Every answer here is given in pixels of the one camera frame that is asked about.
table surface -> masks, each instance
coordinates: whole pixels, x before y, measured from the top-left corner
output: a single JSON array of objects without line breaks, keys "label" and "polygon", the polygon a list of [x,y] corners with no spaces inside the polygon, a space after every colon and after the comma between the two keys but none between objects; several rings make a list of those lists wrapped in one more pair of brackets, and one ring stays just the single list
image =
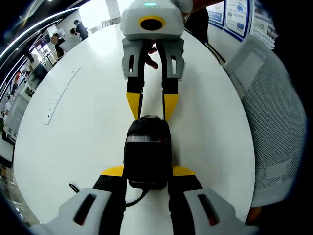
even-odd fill
[{"label": "table surface", "polygon": [[[57,216],[75,193],[91,188],[100,173],[123,165],[126,133],[134,120],[126,99],[119,25],[92,34],[64,56],[36,90],[23,116],[14,156],[14,176],[40,222]],[[174,163],[196,173],[204,188],[230,202],[238,218],[249,211],[254,188],[254,150],[240,99],[220,64],[187,32],[179,102],[169,121]],[[158,53],[153,58],[160,63]],[[53,99],[77,71],[49,125]],[[161,69],[145,67],[142,115],[162,117]],[[126,200],[141,190],[128,186]],[[168,192],[150,191],[127,208],[121,234],[172,234]]]}]

gray mesh chair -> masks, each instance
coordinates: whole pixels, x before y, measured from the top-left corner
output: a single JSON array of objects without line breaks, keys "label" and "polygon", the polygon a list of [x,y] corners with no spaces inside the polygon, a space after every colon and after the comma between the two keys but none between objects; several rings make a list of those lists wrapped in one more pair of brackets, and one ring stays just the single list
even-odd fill
[{"label": "gray mesh chair", "polygon": [[280,59],[249,35],[224,69],[242,101],[255,153],[252,207],[286,198],[306,141],[306,114]]}]

green indicator light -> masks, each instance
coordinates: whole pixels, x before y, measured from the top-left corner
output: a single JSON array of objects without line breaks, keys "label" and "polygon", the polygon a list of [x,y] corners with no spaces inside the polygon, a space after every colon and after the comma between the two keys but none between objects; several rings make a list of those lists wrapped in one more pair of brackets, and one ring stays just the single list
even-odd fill
[{"label": "green indicator light", "polygon": [[144,6],[157,6],[156,3],[145,3]]}]

black camera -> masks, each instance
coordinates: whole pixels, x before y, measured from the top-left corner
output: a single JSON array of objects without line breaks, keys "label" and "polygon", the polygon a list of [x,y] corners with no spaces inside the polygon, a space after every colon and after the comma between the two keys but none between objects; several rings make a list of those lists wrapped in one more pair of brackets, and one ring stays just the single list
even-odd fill
[{"label": "black camera", "polygon": [[156,115],[130,126],[124,148],[124,176],[134,188],[161,190],[172,176],[171,132]]}]

wall poster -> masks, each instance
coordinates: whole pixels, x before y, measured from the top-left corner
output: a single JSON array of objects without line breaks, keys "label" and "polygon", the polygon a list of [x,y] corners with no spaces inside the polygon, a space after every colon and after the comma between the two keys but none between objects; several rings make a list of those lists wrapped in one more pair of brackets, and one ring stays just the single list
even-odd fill
[{"label": "wall poster", "polygon": [[270,49],[274,49],[278,34],[275,30],[272,17],[258,0],[253,0],[252,9],[250,34],[261,40]]},{"label": "wall poster", "polygon": [[209,14],[210,22],[220,24],[222,26],[224,25],[224,1],[208,6],[206,9]]},{"label": "wall poster", "polygon": [[248,14],[248,0],[227,0],[225,24],[228,29],[245,37]]}]

